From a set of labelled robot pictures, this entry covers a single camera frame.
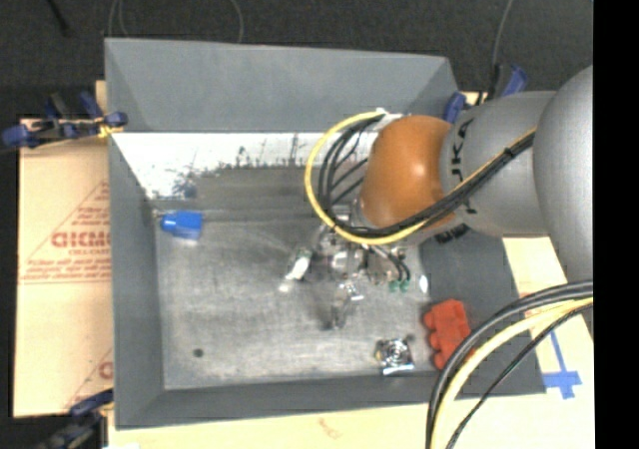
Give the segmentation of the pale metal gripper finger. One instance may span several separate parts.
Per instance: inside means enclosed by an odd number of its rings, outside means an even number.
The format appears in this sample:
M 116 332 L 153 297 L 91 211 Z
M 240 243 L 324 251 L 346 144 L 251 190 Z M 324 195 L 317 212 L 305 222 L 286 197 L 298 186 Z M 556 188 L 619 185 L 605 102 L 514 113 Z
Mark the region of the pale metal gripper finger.
M 338 283 L 329 299 L 327 327 L 329 329 L 345 328 L 346 322 L 355 313 L 363 299 L 364 295 L 354 283 Z
M 314 253 L 306 246 L 300 246 L 294 250 L 278 288 L 280 293 L 290 292 L 295 284 L 305 278 L 306 273 L 310 269 L 313 254 Z

